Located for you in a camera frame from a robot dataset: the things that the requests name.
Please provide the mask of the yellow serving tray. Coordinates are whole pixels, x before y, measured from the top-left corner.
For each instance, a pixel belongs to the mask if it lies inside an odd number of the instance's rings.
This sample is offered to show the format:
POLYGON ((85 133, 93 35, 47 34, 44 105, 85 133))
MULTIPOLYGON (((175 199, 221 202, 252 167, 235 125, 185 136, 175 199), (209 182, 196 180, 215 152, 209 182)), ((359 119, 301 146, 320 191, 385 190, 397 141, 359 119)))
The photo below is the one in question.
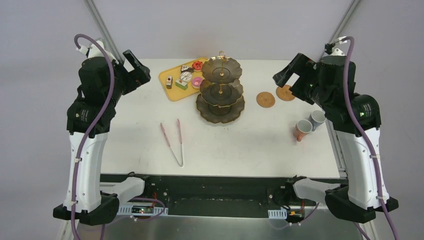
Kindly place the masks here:
POLYGON ((194 78, 204 79, 202 71, 192 72, 191 80, 188 82, 184 82, 183 80, 180 79, 180 76, 182 74, 181 68, 182 68, 182 65, 185 65, 191 68, 193 63, 202 62, 204 64, 207 60, 208 59, 206 57, 200 57, 200 58, 191 60, 189 62, 177 65, 170 69, 164 70, 159 73, 158 75, 159 82, 161 86, 163 87, 167 98, 170 101, 176 102, 188 96, 199 93, 199 89, 196 87, 193 87, 192 80, 194 80, 194 78))

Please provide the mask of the white glazed donut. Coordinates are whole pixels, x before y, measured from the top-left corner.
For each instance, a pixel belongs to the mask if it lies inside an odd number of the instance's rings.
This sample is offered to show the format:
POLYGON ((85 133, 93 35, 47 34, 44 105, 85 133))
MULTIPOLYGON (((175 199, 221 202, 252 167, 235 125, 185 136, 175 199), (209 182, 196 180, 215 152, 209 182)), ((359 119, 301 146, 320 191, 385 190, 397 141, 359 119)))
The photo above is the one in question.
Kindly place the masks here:
POLYGON ((193 78, 193 75, 191 72, 184 71, 180 74, 179 79, 185 83, 189 83, 193 78))

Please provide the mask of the pink frosted donut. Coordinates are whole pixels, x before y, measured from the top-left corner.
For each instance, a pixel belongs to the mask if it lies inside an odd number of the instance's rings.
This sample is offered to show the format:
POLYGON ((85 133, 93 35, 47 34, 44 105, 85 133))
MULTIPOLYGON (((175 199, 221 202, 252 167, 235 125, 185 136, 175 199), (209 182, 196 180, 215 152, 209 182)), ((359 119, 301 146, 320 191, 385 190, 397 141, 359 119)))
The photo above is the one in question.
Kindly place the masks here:
POLYGON ((202 82, 203 82, 203 78, 202 77, 194 77, 192 80, 191 80, 191 86, 194 88, 194 89, 199 89, 200 88, 200 85, 202 84, 202 82))

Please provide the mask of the pink handled metal tongs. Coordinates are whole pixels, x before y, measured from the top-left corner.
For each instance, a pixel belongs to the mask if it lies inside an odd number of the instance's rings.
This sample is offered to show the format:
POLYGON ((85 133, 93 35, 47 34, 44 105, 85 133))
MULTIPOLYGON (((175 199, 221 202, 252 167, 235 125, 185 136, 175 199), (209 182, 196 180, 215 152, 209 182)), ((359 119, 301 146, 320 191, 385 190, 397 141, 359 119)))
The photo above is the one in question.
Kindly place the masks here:
POLYGON ((167 133, 167 130, 165 128, 165 125, 161 122, 160 123, 160 129, 162 132, 162 135, 165 139, 165 143, 167 147, 169 148, 170 152, 172 153, 173 159, 176 161, 176 164, 183 168, 185 166, 185 149, 184 149, 184 142, 183 142, 183 131, 182 131, 182 125, 179 118, 176 119, 176 128, 177 128, 177 136, 178 136, 178 146, 179 150, 177 151, 177 140, 170 140, 169 135, 167 133))

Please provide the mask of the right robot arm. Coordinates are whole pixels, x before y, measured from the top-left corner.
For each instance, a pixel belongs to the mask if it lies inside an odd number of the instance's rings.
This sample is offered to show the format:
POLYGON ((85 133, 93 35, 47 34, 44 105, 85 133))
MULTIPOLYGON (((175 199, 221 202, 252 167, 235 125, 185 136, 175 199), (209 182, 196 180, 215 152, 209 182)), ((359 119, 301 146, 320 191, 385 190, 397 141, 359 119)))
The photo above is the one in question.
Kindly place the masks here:
POLYGON ((399 202, 388 194, 381 170, 379 104, 370 95, 355 93, 355 71, 355 63, 345 55, 327 55, 316 62, 298 53, 273 80, 282 87, 292 75, 298 76, 290 91, 323 110, 347 172, 347 183, 340 184, 295 176, 285 183, 284 200, 290 205, 303 199, 323 203, 336 218, 364 224, 377 212, 397 209, 399 202))

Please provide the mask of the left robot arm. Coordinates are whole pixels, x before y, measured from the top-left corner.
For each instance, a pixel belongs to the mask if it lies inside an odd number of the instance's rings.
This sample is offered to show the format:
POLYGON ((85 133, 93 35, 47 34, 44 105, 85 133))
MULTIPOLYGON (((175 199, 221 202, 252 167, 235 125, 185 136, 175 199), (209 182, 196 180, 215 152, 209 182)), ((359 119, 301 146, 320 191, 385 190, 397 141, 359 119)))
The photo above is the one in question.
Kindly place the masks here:
POLYGON ((69 183, 65 200, 54 208, 53 216, 89 226, 106 225, 115 219, 122 204, 134 197, 144 203, 153 195, 144 178, 134 173, 107 191, 100 189, 102 157, 116 105, 122 96, 148 83, 151 75, 130 50, 123 53, 130 64, 126 68, 105 50, 101 39, 79 51, 86 59, 78 71, 77 97, 67 110, 69 183))

